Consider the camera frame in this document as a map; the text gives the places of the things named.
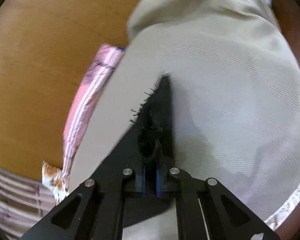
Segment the black pants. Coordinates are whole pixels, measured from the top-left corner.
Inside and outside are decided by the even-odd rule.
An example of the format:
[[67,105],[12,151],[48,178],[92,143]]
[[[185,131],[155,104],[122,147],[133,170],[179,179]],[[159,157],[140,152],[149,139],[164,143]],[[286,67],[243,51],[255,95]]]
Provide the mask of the black pants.
[[135,173],[135,191],[125,204],[123,226],[129,227],[165,212],[171,205],[168,172],[174,165],[173,110],[170,77],[163,75],[141,104],[132,126],[93,177],[101,184],[122,174]]

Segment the floral pillow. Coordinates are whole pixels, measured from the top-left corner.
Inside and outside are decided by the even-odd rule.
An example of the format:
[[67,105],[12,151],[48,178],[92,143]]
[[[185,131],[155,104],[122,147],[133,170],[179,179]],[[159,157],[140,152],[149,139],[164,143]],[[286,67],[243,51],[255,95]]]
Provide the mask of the floral pillow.
[[55,205],[58,205],[69,195],[66,181],[62,178],[62,170],[45,161],[42,164],[42,184],[52,192]]

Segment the striped pink curtain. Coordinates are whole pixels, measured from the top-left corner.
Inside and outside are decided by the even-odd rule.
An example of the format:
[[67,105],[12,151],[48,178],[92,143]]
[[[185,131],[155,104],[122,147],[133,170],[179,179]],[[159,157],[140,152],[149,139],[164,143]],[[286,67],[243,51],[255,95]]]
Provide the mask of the striped pink curtain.
[[0,228],[8,239],[20,239],[54,206],[42,183],[0,168]]

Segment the beige textured mattress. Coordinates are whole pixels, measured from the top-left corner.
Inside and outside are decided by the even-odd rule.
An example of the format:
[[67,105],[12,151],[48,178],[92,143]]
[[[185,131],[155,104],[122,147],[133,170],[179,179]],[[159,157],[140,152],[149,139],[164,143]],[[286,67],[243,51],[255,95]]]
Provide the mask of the beige textured mattress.
[[300,229],[300,8],[294,0],[141,0],[94,108],[70,188],[126,132],[158,77],[173,89],[176,165],[217,178],[281,239]]

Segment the pink striped baby blanket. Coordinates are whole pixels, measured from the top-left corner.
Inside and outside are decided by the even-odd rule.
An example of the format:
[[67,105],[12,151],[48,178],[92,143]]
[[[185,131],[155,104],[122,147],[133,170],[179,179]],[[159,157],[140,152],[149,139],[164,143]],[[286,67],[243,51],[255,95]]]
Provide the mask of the pink striped baby blanket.
[[72,163],[102,89],[123,58],[125,50],[103,44],[85,72],[72,101],[63,131],[62,178],[70,177]]

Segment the wooden headboard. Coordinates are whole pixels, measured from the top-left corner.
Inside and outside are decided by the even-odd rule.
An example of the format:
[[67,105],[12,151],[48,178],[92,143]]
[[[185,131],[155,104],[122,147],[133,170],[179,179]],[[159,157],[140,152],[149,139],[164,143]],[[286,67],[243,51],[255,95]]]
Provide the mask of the wooden headboard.
[[138,0],[5,0],[0,7],[0,167],[34,180],[60,167],[63,129],[103,43],[127,45]]

